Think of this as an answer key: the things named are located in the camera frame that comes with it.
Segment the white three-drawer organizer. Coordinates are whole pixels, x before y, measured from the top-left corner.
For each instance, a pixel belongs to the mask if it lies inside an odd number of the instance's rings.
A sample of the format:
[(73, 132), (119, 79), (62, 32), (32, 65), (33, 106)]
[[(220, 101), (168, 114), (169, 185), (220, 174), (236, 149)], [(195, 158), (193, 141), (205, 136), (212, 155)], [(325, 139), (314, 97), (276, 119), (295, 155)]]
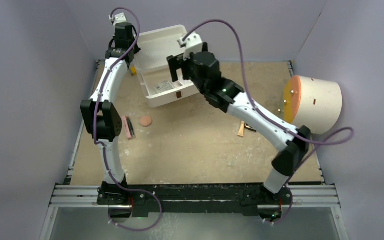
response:
[[(151, 108), (198, 94), (199, 91), (190, 80), (184, 80), (179, 70), (178, 81), (172, 82), (167, 57), (177, 56), (183, 52), (178, 39), (187, 33), (183, 25), (175, 25), (141, 33), (138, 46), (141, 51), (133, 60), (137, 77), (145, 95), (147, 104)], [(157, 93), (154, 86), (163, 81), (170, 81), (174, 89)]]

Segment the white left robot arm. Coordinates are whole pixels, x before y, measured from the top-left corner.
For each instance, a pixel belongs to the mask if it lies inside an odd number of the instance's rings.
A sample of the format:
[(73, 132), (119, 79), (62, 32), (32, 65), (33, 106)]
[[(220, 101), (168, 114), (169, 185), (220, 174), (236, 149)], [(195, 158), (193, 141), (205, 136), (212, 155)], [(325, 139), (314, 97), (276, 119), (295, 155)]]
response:
[(84, 125), (99, 148), (104, 168), (97, 204), (109, 206), (127, 205), (131, 197), (119, 153), (124, 123), (114, 103), (135, 54), (141, 50), (137, 46), (136, 28), (131, 23), (113, 26), (115, 33), (105, 53), (102, 76), (91, 97), (80, 103)]

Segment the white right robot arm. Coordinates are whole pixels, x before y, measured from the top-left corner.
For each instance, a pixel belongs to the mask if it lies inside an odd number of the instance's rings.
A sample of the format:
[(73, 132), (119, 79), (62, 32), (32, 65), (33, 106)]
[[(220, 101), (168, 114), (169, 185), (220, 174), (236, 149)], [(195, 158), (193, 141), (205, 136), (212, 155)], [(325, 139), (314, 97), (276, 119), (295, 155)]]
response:
[(166, 58), (171, 78), (178, 80), (177, 71), (190, 80), (205, 100), (214, 108), (230, 114), (265, 137), (278, 151), (272, 160), (272, 170), (262, 184), (260, 196), (268, 204), (280, 198), (281, 190), (298, 170), (309, 151), (311, 131), (296, 127), (266, 111), (236, 82), (223, 77), (220, 62), (213, 53), (202, 51), (184, 58), (183, 54)]

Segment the white printed makeup box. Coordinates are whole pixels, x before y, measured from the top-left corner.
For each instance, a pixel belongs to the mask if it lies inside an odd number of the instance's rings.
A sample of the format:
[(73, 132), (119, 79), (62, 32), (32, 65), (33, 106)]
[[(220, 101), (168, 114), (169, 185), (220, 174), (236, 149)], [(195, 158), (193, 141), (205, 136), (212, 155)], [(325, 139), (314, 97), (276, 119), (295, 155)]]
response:
[(175, 86), (169, 80), (159, 82), (154, 86), (154, 89), (158, 94), (173, 90), (174, 88)]

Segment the beige concealer tube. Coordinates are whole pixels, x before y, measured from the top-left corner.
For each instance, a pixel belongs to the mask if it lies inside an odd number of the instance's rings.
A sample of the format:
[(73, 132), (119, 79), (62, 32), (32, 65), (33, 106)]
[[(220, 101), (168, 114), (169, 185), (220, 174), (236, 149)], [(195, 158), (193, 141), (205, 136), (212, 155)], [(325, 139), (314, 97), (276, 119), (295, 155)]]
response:
[(237, 136), (243, 138), (244, 137), (244, 132), (245, 132), (245, 122), (241, 121), (240, 122), (240, 126), (239, 126), (239, 130), (237, 132)]

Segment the pink makeup stick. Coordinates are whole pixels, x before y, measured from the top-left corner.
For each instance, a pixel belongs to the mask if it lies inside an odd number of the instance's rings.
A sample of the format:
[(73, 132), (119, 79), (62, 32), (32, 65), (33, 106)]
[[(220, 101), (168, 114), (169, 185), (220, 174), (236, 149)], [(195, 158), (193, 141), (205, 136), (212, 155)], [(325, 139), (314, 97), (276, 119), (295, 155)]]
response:
[(127, 119), (126, 119), (127, 116), (123, 116), (121, 119), (122, 119), (122, 122), (123, 122), (123, 126), (125, 128), (125, 134), (126, 134), (126, 137), (128, 140), (131, 140), (133, 139), (134, 137), (131, 136), (130, 134), (130, 131), (129, 131), (129, 127), (128, 127), (128, 123), (127, 123)]

